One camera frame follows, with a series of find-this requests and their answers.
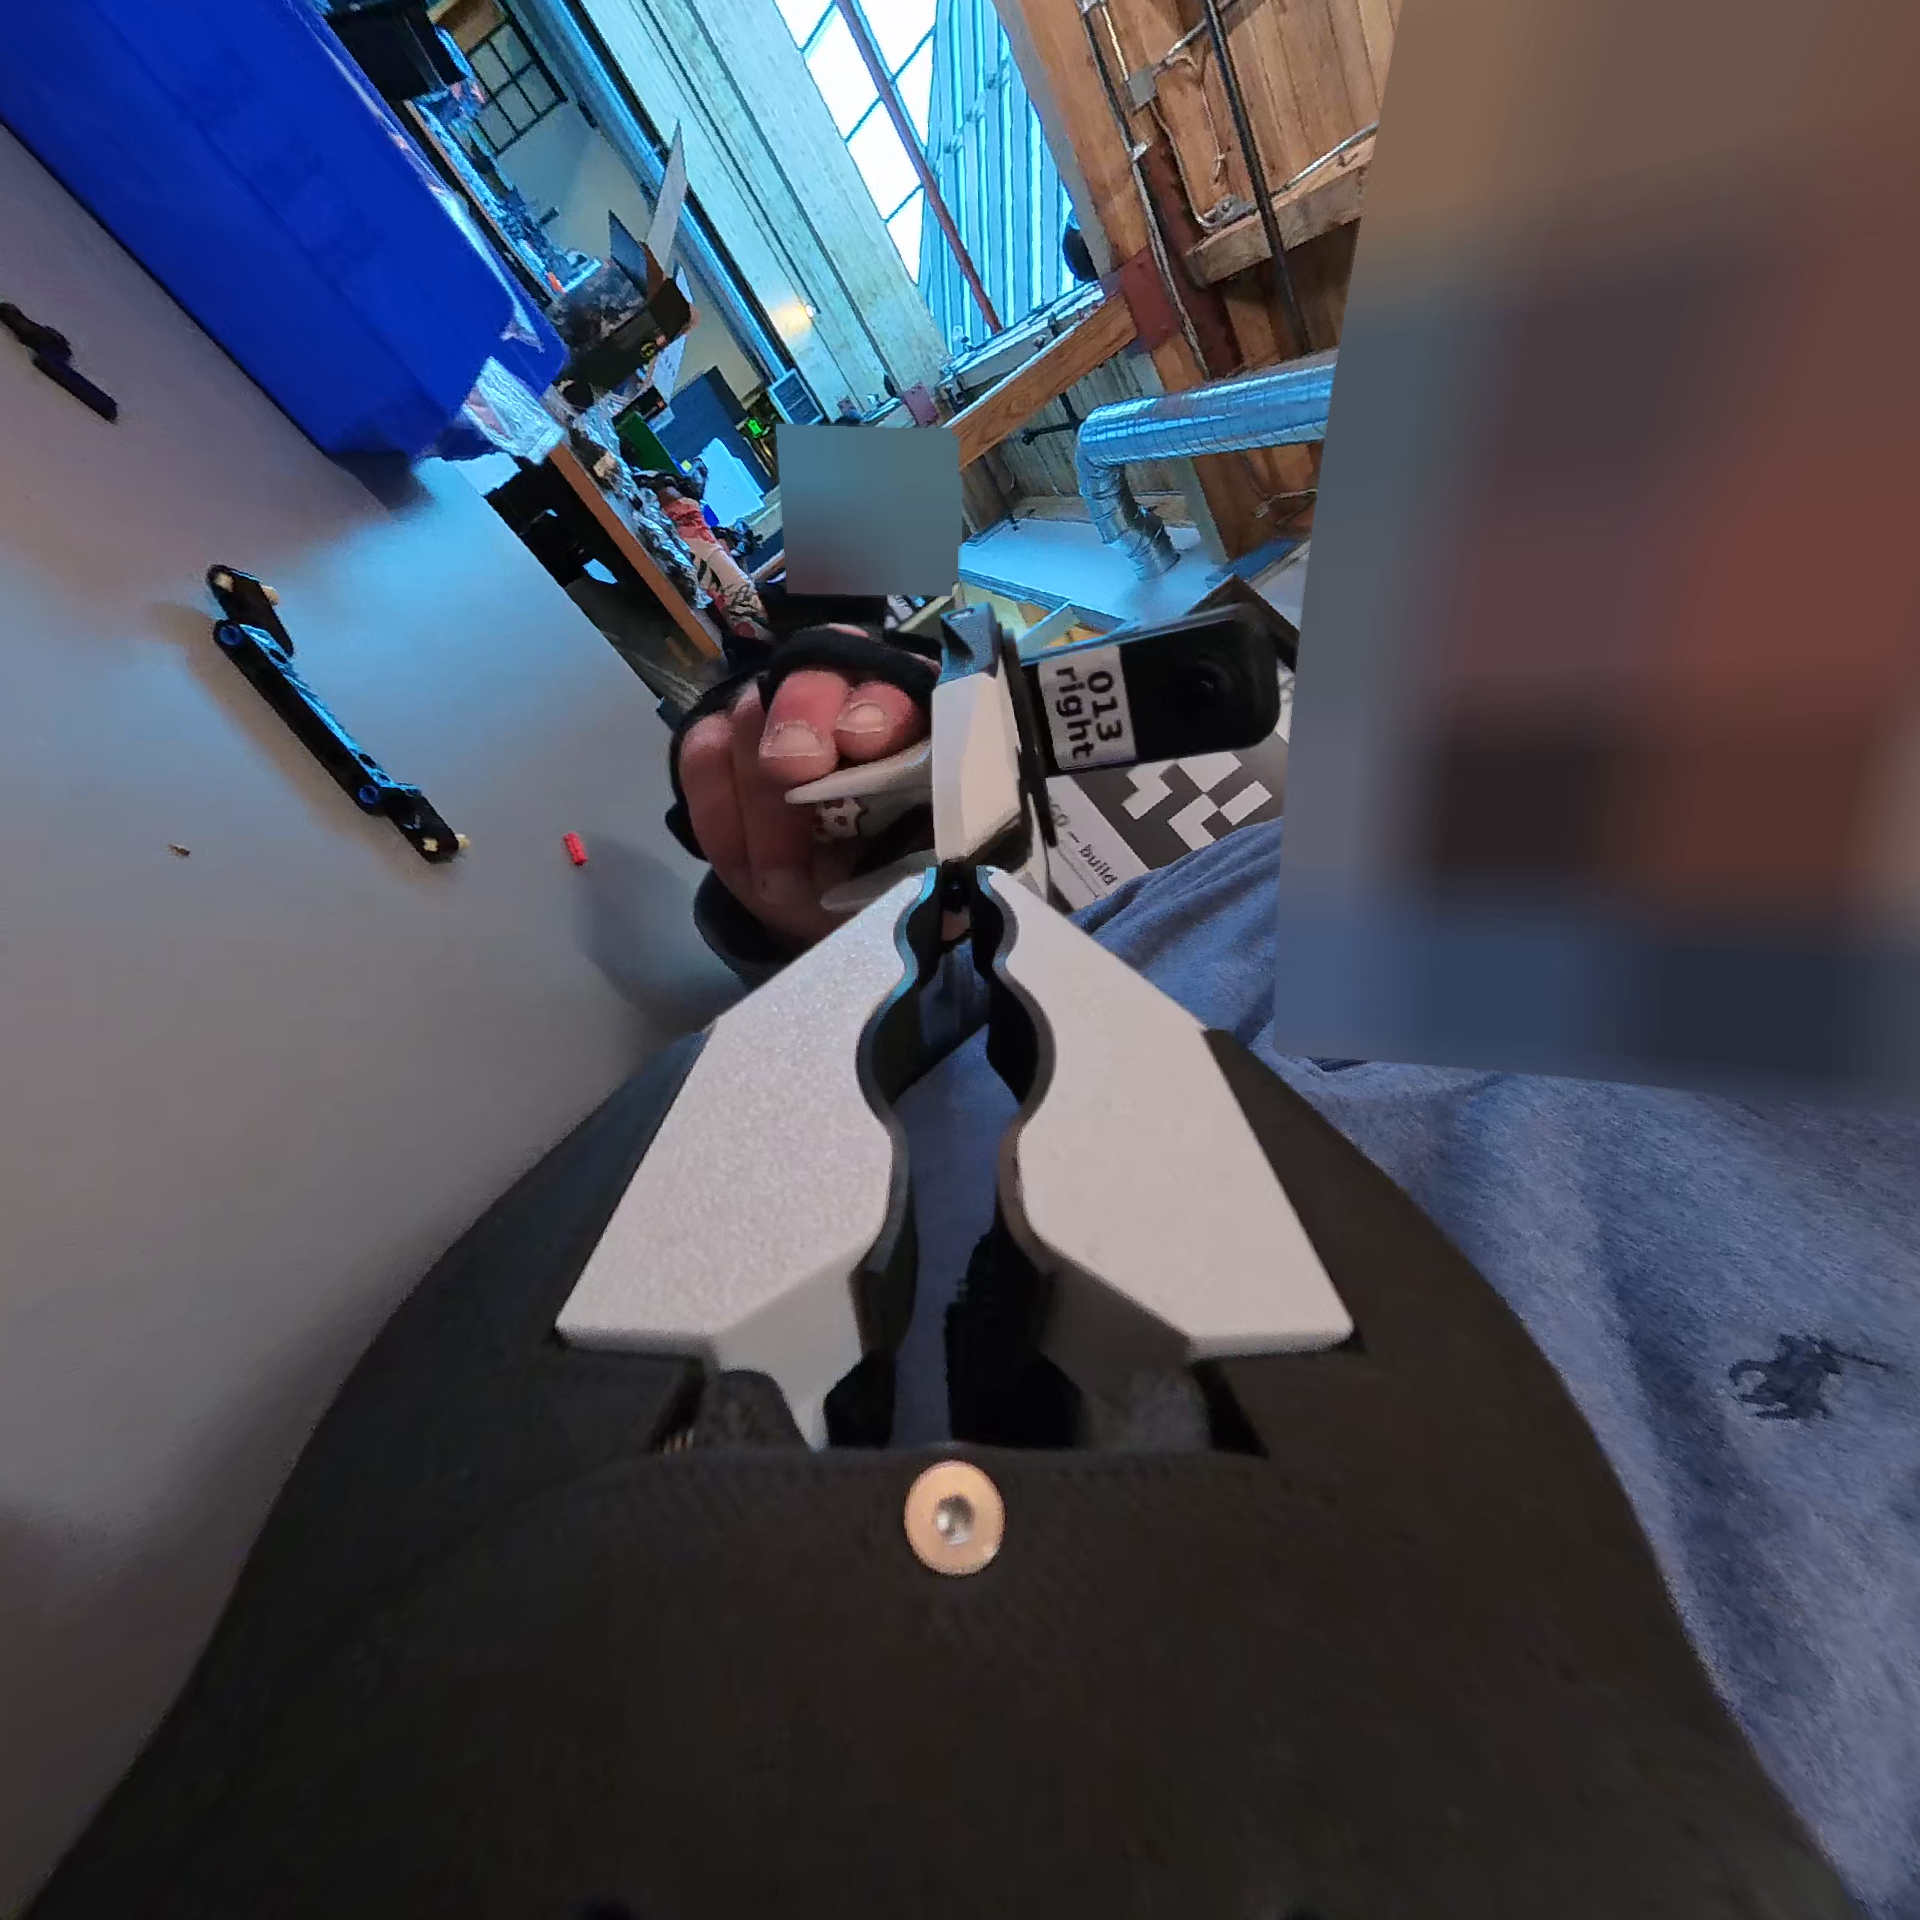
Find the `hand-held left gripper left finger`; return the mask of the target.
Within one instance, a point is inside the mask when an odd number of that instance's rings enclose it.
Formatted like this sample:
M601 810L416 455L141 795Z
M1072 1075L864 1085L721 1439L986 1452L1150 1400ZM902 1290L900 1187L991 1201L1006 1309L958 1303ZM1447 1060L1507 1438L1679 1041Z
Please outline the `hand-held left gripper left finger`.
M778 1388L808 1445L917 1300L900 1093L924 1072L936 877L902 877L712 1019L559 1309L572 1348Z

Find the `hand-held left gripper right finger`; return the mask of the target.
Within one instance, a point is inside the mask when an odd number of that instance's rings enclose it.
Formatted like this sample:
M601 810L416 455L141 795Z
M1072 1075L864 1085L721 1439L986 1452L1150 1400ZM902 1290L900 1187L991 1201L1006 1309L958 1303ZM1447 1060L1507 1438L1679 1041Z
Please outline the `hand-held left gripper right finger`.
M1244 1095L1278 1083L1006 874L972 880L1014 1100L972 1251L972 1428L1249 1428L1220 1371L1355 1331Z

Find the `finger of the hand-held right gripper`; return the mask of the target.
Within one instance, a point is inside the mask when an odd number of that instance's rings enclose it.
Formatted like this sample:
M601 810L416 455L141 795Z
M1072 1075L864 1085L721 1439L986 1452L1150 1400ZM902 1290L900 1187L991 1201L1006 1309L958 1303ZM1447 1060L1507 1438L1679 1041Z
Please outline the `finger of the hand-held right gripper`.
M1047 877L1055 819L1041 762L1029 748L1019 712L999 705L999 868L1011 877Z
M932 851L942 865L1027 871L1033 807L1004 668L942 680L931 696Z

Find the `person's right forearm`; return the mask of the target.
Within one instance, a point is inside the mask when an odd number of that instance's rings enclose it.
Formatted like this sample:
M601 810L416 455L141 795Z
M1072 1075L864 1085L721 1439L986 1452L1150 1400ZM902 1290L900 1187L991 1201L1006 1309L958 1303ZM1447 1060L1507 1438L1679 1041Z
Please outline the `person's right forearm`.
M712 871L693 895L691 917L706 947L746 992L769 983L812 946L810 939L762 923Z

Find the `person's right hand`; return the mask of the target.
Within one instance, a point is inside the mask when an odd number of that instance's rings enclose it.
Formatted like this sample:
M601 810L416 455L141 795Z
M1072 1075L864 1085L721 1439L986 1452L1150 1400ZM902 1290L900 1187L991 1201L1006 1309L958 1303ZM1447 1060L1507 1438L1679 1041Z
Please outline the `person's right hand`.
M679 750L681 795L698 851L727 895L784 954L837 925L823 898L852 876L852 845L821 840L790 791L917 746L929 717L889 680L790 670L772 693L744 680L693 722Z

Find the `paper with printed tag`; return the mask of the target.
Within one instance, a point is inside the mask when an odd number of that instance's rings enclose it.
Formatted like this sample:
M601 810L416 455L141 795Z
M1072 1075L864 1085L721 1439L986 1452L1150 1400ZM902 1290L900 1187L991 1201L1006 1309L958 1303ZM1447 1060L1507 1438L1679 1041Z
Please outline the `paper with printed tag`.
M1069 909L1285 813L1289 740L1049 782L1049 880Z

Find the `person's blue sweater torso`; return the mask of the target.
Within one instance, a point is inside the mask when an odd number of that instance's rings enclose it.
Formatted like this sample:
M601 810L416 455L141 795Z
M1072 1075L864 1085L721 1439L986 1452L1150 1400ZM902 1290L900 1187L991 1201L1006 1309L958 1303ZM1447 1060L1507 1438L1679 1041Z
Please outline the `person's blue sweater torso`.
M1915 1115L1285 1058L1283 826L1078 923L1190 1012L1355 1324L1204 1362L1278 1479L1276 1889L1917 1916Z

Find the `wooden workbench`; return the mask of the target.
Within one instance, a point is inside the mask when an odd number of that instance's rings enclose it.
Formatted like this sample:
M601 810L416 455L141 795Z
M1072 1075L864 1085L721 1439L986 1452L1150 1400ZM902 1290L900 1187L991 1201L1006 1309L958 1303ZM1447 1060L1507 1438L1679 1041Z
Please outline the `wooden workbench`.
M681 717L727 676L722 635L697 583L644 540L634 501L608 487L575 443L557 443L542 462L510 455L504 477L483 494L664 717Z

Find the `dark cardboard box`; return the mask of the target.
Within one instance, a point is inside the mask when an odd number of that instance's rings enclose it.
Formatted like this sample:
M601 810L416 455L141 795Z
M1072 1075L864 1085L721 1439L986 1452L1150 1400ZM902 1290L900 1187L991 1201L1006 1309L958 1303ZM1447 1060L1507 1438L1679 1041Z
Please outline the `dark cardboard box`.
M608 253L591 255L548 308L577 367L608 364L608 375L649 367L695 324L695 306L679 280L617 212L608 213Z

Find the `clear plastic parts bags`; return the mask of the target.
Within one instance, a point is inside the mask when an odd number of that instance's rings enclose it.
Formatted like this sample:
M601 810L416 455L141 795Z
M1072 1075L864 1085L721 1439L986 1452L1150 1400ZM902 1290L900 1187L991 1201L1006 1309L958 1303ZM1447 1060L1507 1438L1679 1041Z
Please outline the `clear plastic parts bags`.
M539 466L564 443L569 425L567 412L557 412L547 394L490 358L427 455L452 463L504 455Z

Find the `black gear rack assembly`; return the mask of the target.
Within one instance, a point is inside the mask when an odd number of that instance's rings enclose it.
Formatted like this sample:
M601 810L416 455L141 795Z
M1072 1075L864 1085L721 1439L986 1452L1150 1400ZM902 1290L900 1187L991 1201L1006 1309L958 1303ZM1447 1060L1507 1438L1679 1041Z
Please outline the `black gear rack assembly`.
M210 635L294 741L369 818L387 821L427 864L442 865L469 850L425 791L397 779L315 691L296 645L278 615L278 592L229 563L207 568L204 583L219 607Z

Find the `blue storage bin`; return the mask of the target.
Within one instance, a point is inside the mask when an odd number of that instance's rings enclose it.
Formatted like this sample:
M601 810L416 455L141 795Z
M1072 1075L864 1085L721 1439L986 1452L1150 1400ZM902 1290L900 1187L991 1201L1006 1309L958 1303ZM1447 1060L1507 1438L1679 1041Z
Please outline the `blue storage bin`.
M474 457L552 324L316 4L5 4L3 115L336 459Z

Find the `silver air duct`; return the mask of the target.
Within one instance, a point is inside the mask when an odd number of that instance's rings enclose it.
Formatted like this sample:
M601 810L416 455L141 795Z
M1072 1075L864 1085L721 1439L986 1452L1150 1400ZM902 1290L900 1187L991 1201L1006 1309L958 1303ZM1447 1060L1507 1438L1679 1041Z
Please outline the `silver air duct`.
M1195 390L1097 407L1078 425L1075 470L1103 543L1145 582L1172 571L1180 561L1172 536L1138 504L1127 471L1142 462L1324 442L1337 364L1338 350L1329 347Z

